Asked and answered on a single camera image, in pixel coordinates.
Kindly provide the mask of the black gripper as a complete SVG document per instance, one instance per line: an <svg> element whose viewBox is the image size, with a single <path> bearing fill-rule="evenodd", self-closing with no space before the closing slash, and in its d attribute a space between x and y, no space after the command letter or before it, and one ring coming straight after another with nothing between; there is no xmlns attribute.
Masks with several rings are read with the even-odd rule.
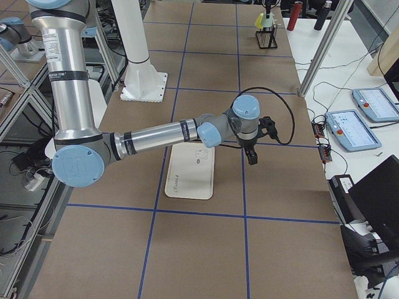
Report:
<svg viewBox="0 0 399 299"><path fill-rule="evenodd" d="M249 165L255 165L258 163L257 153L255 152L255 145L257 144L257 138L251 138L248 140L237 137L238 144L244 149Z"/></svg>
<svg viewBox="0 0 399 299"><path fill-rule="evenodd" d="M272 9L272 1L271 0L263 0L263 5L265 8L265 12L266 14L270 14L271 13L271 9Z"/></svg>

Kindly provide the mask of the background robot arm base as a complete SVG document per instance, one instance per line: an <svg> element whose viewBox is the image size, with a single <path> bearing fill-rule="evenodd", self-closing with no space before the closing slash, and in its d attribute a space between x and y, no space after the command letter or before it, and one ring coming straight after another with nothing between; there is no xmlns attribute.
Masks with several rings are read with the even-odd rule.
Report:
<svg viewBox="0 0 399 299"><path fill-rule="evenodd" d="M1 19L1 46L16 62L38 63L45 55L43 42L33 38L18 17Z"/></svg>

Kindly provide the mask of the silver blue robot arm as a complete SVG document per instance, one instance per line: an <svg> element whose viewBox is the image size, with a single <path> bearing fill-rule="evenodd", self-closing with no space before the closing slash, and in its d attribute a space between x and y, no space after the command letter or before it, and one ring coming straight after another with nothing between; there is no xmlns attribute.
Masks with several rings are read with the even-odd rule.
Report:
<svg viewBox="0 0 399 299"><path fill-rule="evenodd" d="M95 125L82 34L94 18L93 1L29 1L32 23L41 31L59 122L52 170L72 187L96 183L105 168L126 156L200 139L209 148L236 138L250 164L259 131L260 106L240 95L222 115L201 115L174 123L103 133Z"/></svg>

